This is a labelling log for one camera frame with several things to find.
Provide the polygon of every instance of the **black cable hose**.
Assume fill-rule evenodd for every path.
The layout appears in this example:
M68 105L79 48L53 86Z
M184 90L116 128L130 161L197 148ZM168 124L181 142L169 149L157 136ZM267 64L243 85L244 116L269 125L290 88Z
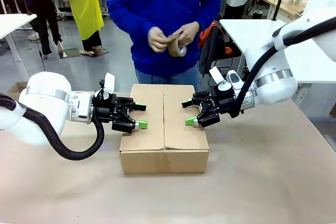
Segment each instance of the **black cable hose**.
M12 98L4 94L0 94L0 106L13 111L16 108L16 102ZM27 108L22 104L21 106L27 109L23 117L36 123L40 127L40 129L45 134L47 140L49 141L50 145L63 158L66 158L72 161L79 161L79 160L86 159L92 156L101 147L104 141L103 125L97 118L93 118L92 122L94 123L96 130L97 130L96 141L86 151L83 151L83 152L72 151L68 149L63 144L63 142L59 139L59 136L57 135L55 129L53 128L49 120L43 114L31 108Z
M292 36L290 38L284 39L283 43L287 47L292 46L292 45L304 42L308 39L315 38L317 36L320 36L322 34L325 34L325 33L328 33L328 32L334 31L334 30L336 30L336 17L330 18L330 19L328 19L328 20L326 20L322 23L319 23L318 25L315 25L315 26L307 29L306 31L303 31L298 35L295 35L295 36ZM240 108L242 107L242 104L243 104L243 101L245 99L246 93L249 90L249 88L251 87L255 77L257 76L258 72L263 67L263 65L267 62L267 60L269 60L276 52L277 52L277 50L275 49L275 47L274 46L271 47L255 63L255 65L251 69L251 72L248 75L242 89L240 90L240 93L237 97L235 106L232 108L232 110L230 112L230 116L232 118L235 118L235 117L239 116Z
M336 17L330 18L291 38L284 39L283 43L285 46L289 47L334 30L336 30Z
M249 90L249 88L252 85L252 82L254 81L255 77L257 76L260 69L263 67L263 65L268 61L276 52L278 52L275 47L271 47L266 53L263 54L259 58L259 60L254 64L253 68L251 69L251 72L246 78L246 81L244 82L244 85L242 89L239 92L239 95L237 97L235 106L232 108L230 112L230 116L232 118L236 118L239 116L240 108L242 107L243 101L245 99L246 93Z

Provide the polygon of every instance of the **jeans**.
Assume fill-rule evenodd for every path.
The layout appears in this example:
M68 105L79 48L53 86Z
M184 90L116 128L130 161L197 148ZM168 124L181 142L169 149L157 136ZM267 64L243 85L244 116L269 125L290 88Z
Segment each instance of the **jeans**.
M153 76L151 74L142 73L136 69L135 73L140 84L193 85L195 91L198 91L199 78L197 64L183 73L179 73L169 77Z

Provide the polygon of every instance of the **sleeve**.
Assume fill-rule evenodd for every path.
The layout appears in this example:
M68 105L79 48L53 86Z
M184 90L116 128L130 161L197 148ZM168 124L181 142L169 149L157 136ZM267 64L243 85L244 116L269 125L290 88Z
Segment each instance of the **sleeve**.
M133 13L131 0L106 0L109 14L113 22L131 37L145 37L155 25L145 18Z
M199 30L204 31L211 25L211 22L217 17L221 8L221 0L201 0L200 13L196 18L199 23Z

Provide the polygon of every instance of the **box seam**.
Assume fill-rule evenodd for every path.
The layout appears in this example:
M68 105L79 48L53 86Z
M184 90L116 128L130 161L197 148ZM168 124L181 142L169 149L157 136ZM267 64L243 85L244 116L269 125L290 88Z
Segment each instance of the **box seam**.
M164 123L164 86L162 85L162 104L163 104L163 150L166 150L166 126Z

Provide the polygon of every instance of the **tape roll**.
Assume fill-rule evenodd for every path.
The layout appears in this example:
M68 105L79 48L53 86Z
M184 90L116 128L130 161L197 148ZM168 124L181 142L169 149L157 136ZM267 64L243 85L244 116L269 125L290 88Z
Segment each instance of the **tape roll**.
M172 41L168 44L168 51L172 57L184 57L187 53L187 47L178 47L179 37L181 34L169 35Z

